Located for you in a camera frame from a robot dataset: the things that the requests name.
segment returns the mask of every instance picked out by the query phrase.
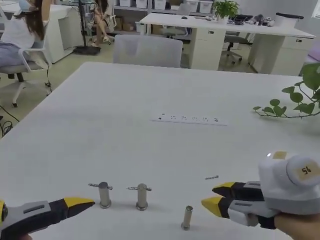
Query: metal pin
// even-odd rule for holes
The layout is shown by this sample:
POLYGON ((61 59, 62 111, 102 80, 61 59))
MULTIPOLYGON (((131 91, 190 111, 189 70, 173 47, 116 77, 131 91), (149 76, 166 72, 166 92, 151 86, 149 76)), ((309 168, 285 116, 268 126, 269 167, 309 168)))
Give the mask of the metal pin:
POLYGON ((148 207, 148 202, 147 202, 147 191, 151 191, 151 187, 147 187, 144 183, 140 183, 138 187, 127 187, 126 189, 129 190, 137 190, 138 191, 138 201, 136 202, 136 209, 139 211, 144 211, 148 207))
POLYGON ((111 200, 109 196, 109 190, 112 190, 113 187, 109 186, 108 183, 105 181, 100 182, 99 184, 88 184, 91 187, 99 188, 99 194, 100 194, 100 207, 102 209, 107 209, 111 206, 111 200))
POLYGON ((181 228, 185 231, 190 229, 190 221, 193 210, 194 208, 192 206, 186 206, 185 208, 183 222, 181 223, 181 228))
POLYGON ((209 180, 209 179, 218 179, 219 175, 217 176, 210 176, 210 177, 206 177, 205 180, 209 180))

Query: woman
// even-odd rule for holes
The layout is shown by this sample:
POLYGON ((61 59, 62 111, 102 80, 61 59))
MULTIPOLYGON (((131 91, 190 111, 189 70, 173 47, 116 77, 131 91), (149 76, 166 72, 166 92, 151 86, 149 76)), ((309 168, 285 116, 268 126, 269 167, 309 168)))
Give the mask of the woman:
POLYGON ((20 9, 4 26, 0 39, 0 67, 22 65, 19 49, 43 41, 51 0, 19 0, 20 9))
POLYGON ((92 46, 97 47, 103 35, 103 42, 111 43, 106 27, 106 18, 111 16, 111 7, 109 7, 108 0, 95 0, 94 5, 94 22, 96 26, 96 41, 93 42, 92 46))

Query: long hair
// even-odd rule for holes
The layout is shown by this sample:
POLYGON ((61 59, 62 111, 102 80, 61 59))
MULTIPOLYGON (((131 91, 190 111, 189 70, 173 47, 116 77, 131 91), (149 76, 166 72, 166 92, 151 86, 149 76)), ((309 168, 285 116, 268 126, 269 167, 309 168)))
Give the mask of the long hair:
POLYGON ((45 38, 45 27, 42 21, 42 0, 35 0, 36 11, 21 12, 14 16, 16 19, 24 18, 30 33, 36 34, 42 41, 45 38))
POLYGON ((101 8, 102 13, 105 13, 105 11, 107 10, 109 4, 108 4, 108 0, 95 0, 95 3, 98 4, 98 6, 101 8))

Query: desk drawer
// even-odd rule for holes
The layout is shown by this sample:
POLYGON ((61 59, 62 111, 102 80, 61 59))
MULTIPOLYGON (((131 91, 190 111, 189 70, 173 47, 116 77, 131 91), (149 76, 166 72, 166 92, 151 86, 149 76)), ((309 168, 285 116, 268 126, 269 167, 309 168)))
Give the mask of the desk drawer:
POLYGON ((198 28, 196 30, 196 39, 197 40, 207 40, 211 41, 217 38, 217 35, 223 35, 225 37, 226 31, 220 29, 205 29, 205 28, 198 28))
POLYGON ((310 38, 287 36, 284 39, 282 48, 309 50, 312 47, 313 42, 314 40, 310 38))

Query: power strip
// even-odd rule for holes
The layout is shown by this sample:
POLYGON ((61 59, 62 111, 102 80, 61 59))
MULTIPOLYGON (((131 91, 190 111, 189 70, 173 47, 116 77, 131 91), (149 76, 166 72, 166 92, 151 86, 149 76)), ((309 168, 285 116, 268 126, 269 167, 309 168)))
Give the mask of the power strip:
POLYGON ((182 124, 202 124, 202 125, 215 125, 215 126, 227 126, 225 122, 217 117, 207 116, 185 116, 176 114, 161 113, 155 115, 151 119, 154 122, 166 122, 166 123, 182 123, 182 124))

